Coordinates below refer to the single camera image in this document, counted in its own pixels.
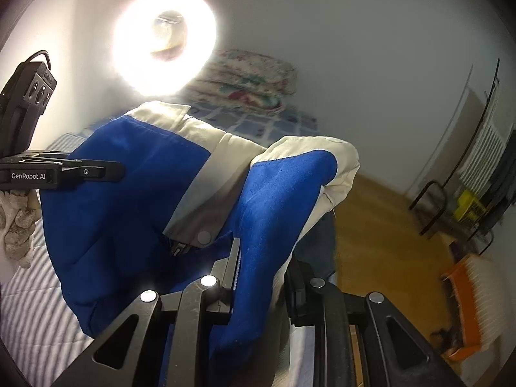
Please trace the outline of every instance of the gloved hand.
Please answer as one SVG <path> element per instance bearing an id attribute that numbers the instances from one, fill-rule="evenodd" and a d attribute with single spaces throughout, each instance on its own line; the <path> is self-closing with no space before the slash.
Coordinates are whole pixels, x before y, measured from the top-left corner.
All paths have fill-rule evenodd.
<path id="1" fill-rule="evenodd" d="M 0 248 L 20 267 L 33 259 L 32 234 L 41 218 L 41 205 L 34 190 L 0 191 Z"/>

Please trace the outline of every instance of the floral blanket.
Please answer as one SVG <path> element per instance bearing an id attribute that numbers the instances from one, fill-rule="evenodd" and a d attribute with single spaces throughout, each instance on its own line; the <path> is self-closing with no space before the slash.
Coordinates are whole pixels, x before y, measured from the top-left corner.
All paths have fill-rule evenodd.
<path id="1" fill-rule="evenodd" d="M 271 56 L 239 49 L 216 50 L 183 93 L 198 102 L 249 113 L 276 114 L 296 90 L 296 69 Z"/>

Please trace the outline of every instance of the wooden floor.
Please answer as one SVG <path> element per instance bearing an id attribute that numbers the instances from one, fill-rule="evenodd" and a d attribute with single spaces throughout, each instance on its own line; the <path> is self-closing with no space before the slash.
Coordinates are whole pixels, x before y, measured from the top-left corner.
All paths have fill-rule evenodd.
<path id="1" fill-rule="evenodd" d="M 418 234 L 409 201 L 362 176 L 335 209 L 337 285 L 364 296 L 385 294 L 428 339 L 450 327 L 440 276 L 453 265 L 435 235 Z"/>

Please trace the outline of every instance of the black cable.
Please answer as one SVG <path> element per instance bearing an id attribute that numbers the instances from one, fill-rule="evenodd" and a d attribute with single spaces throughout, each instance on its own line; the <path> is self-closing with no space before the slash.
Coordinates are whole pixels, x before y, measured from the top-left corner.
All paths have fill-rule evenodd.
<path id="1" fill-rule="evenodd" d="M 35 57 L 37 56 L 40 56 L 40 55 L 45 55 L 45 59 L 46 59 L 46 66 L 48 67 L 48 69 L 50 69 L 50 56 L 48 55 L 48 52 L 45 51 L 44 49 L 41 50 L 41 51 L 38 51 L 34 54 L 32 54 L 31 56 L 29 56 L 25 62 L 29 62 L 29 61 L 32 61 Z"/>
<path id="2" fill-rule="evenodd" d="M 491 234 L 491 241 L 487 244 L 487 246 L 486 246 L 486 247 L 484 247 L 484 248 L 482 249 L 482 252 L 478 253 L 479 255 L 482 255 L 482 253 L 483 253 L 483 252 L 485 252 L 485 251 L 487 250 L 487 248 L 488 248 L 490 245 L 492 245 L 492 244 L 493 244 L 493 242 L 494 242 L 494 232 L 493 232 L 493 230 L 489 230 L 489 234 Z"/>
<path id="3" fill-rule="evenodd" d="M 470 149 L 471 147 L 471 144 L 473 144 L 473 141 L 475 139 L 475 137 L 477 136 L 477 133 L 478 133 L 478 130 L 480 129 L 481 125 L 482 125 L 482 122 L 483 122 L 483 119 L 484 119 L 484 116 L 486 116 L 486 112 L 487 112 L 487 108 L 489 107 L 489 103 L 491 102 L 491 97 L 493 96 L 493 93 L 494 93 L 494 88 L 496 86 L 496 78 L 498 76 L 498 68 L 500 67 L 500 58 L 498 58 L 498 61 L 496 62 L 496 70 L 494 72 L 494 79 L 493 79 L 493 84 L 491 86 L 491 91 L 489 92 L 489 96 L 487 97 L 487 102 L 486 102 L 486 107 L 484 107 L 484 110 L 482 112 L 482 116 L 480 118 L 480 120 L 478 121 L 478 124 L 477 124 L 477 127 L 475 128 L 475 132 L 473 132 L 473 135 L 471 136 L 471 139 L 470 139 L 470 142 L 468 143 L 468 145 L 466 146 L 466 149 L 464 150 L 463 154 L 460 156 L 460 159 L 459 161 L 457 161 L 457 164 L 455 165 L 455 167 L 453 168 L 453 170 L 451 171 L 450 175 L 448 176 L 448 178 L 444 181 L 443 183 L 443 187 L 446 186 L 446 184 L 450 181 L 450 179 L 452 178 L 452 176 L 455 174 L 455 172 L 457 171 L 457 169 L 459 168 L 460 164 L 462 163 L 462 161 L 464 160 L 466 154 L 468 153 L 468 150 Z"/>

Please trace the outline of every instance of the dark gray fabric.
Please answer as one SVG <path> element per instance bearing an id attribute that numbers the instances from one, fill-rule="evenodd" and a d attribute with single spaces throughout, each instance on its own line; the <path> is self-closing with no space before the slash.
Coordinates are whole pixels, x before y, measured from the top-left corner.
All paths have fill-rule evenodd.
<path id="1" fill-rule="evenodd" d="M 327 279 L 335 273 L 335 223 L 333 211 L 326 213 L 299 240 L 294 254 L 297 260 L 309 263 L 318 278 Z"/>

